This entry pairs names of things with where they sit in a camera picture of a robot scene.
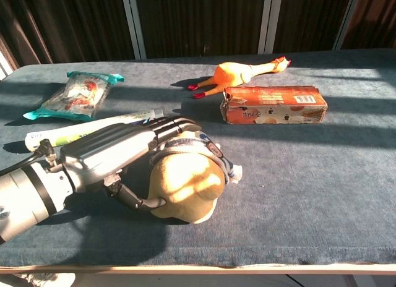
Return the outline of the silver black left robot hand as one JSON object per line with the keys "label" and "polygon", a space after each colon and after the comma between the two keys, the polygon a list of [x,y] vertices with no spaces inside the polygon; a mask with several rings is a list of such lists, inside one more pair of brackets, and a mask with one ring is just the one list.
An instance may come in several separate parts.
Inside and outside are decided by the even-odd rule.
{"label": "silver black left robot hand", "polygon": [[102,184],[109,196],[134,210],[151,211],[166,204],[157,197],[141,199],[121,182],[119,173],[163,142],[200,125],[182,117],[162,117],[144,124],[117,123],[92,132],[60,150],[59,162],[75,193]]}

